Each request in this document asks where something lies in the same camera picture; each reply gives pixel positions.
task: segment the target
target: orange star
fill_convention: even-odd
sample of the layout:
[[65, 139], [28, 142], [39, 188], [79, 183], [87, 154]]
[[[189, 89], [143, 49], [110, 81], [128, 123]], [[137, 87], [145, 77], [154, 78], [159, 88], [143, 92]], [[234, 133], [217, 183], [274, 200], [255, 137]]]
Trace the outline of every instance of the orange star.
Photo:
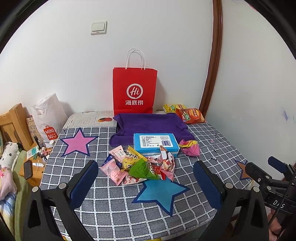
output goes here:
[[235, 162], [237, 163], [237, 165], [241, 168], [242, 172], [241, 172], [241, 176], [240, 176], [240, 180], [245, 180], [245, 179], [252, 179], [245, 171], [245, 167], [246, 164], [248, 163], [248, 161], [246, 161], [246, 163], [244, 163], [243, 161], [237, 161], [235, 160]]

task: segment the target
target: blue tissue pack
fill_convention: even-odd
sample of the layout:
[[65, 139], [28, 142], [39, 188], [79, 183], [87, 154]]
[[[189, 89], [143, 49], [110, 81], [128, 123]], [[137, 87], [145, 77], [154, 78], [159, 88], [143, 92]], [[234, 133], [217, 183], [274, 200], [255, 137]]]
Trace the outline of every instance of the blue tissue pack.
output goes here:
[[179, 145], [172, 133], [135, 133], [133, 135], [134, 149], [143, 156], [159, 155], [162, 145], [177, 157]]

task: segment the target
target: wooden nightstand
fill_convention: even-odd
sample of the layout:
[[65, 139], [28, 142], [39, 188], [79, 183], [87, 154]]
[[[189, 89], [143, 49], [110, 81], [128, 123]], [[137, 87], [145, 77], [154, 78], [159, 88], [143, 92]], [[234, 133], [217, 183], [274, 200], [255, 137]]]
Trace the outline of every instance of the wooden nightstand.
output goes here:
[[[33, 145], [31, 146], [31, 148], [35, 147], [37, 144], [36, 143], [33, 143]], [[42, 162], [42, 159], [40, 157], [37, 157], [36, 160], [33, 159], [33, 157], [31, 157], [29, 160], [33, 162], [38, 162], [39, 160], [39, 163], [43, 163]], [[36, 167], [36, 166], [33, 166], [33, 176], [29, 179], [27, 179], [27, 182], [31, 184], [31, 186], [35, 187], [39, 187], [40, 185], [40, 182], [41, 182], [41, 179], [42, 179], [42, 176], [43, 176], [43, 172], [44, 172], [44, 168], [45, 167]], [[19, 175], [24, 177], [25, 174], [24, 174], [24, 165], [21, 166], [21, 169], [20, 169], [20, 172], [19, 172]]]

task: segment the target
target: white plastic bag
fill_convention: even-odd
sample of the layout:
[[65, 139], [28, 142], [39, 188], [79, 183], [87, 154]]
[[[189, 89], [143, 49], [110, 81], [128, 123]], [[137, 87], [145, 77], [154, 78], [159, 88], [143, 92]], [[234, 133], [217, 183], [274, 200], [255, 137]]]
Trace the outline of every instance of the white plastic bag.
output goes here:
[[46, 147], [51, 140], [57, 140], [68, 117], [56, 94], [45, 97], [31, 107], [32, 116]]

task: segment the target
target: black cable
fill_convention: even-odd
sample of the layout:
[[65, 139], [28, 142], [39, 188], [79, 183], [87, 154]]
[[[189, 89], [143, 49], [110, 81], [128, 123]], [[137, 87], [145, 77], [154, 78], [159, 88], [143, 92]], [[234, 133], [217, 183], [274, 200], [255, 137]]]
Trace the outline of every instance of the black cable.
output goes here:
[[283, 204], [283, 202], [285, 200], [285, 197], [287, 196], [288, 191], [289, 191], [290, 187], [292, 186], [292, 183], [293, 183], [293, 181], [295, 179], [295, 176], [296, 176], [296, 170], [294, 171], [293, 177], [291, 178], [291, 180], [289, 182], [289, 186], [287, 187], [287, 189], [285, 191], [285, 194], [283, 195], [283, 198], [282, 198], [280, 204], [278, 205], [278, 207], [276, 208], [276, 211], [274, 212], [273, 216], [271, 217], [271, 219], [268, 222], [268, 227], [270, 227], [270, 225], [272, 224], [273, 220], [275, 219], [275, 217], [279, 213], [279, 209], [281, 208], [281, 206], [282, 206], [282, 204]]

